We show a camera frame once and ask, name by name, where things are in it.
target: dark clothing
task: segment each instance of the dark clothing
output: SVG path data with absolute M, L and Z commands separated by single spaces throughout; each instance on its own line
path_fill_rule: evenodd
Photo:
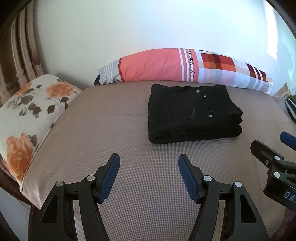
M 149 140 L 155 144 L 238 136 L 242 110 L 225 85 L 152 85 L 148 104 Z

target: beige bed sheet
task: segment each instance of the beige bed sheet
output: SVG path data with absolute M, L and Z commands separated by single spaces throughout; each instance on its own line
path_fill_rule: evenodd
M 271 235 L 284 207 L 264 196 L 267 168 L 252 156 L 250 144 L 259 139 L 294 161 L 294 152 L 279 140 L 282 131 L 296 135 L 287 116 L 267 94 L 227 87 L 244 113 L 239 137 L 155 145 L 148 140 L 148 100 L 155 83 L 207 85 L 146 81 L 86 89 L 46 137 L 24 178 L 22 194 L 40 208 L 56 181 L 78 182 L 118 153 L 118 176 L 109 198 L 99 205 L 110 240 L 187 240 L 199 206 L 189 198 L 178 170 L 178 157 L 185 153 L 217 181 L 241 181 Z M 77 201 L 74 211 L 78 239 L 85 240 Z M 220 238 L 222 220 L 223 203 L 213 240 Z

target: floral fabric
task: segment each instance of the floral fabric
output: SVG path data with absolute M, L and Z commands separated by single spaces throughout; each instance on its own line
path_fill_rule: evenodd
M 47 74 L 29 82 L 0 108 L 2 162 L 20 186 L 42 140 L 80 92 Z

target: orange rose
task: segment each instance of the orange rose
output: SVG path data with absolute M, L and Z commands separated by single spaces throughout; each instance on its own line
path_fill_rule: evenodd
M 56 84 L 51 84 L 45 91 L 47 92 L 48 98 L 60 98 L 63 96 L 70 96 L 74 93 L 75 86 L 69 84 L 68 82 L 58 82 Z
M 21 134 L 19 139 L 13 136 L 7 138 L 6 145 L 7 169 L 21 182 L 32 159 L 33 144 L 26 134 Z
M 23 95 L 30 88 L 31 85 L 32 85 L 32 82 L 29 82 L 28 84 L 26 84 L 26 86 L 24 86 L 23 88 L 21 88 L 13 96 L 21 96 L 21 95 Z

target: blue gripper pad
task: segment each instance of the blue gripper pad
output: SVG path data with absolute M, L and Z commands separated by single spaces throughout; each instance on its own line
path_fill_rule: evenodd
M 199 201 L 197 183 L 182 155 L 179 156 L 178 166 L 189 197 L 197 203 Z
M 296 137 L 287 132 L 282 132 L 279 138 L 282 143 L 296 151 Z
M 116 157 L 114 158 L 112 164 L 110 165 L 110 167 L 109 167 L 109 169 L 102 181 L 101 193 L 99 196 L 100 203 L 103 203 L 103 201 L 109 197 L 113 183 L 115 181 L 115 178 L 116 178 L 118 170 L 119 170 L 119 166 L 120 166 L 120 157 L 119 157 L 119 155 L 116 155 Z

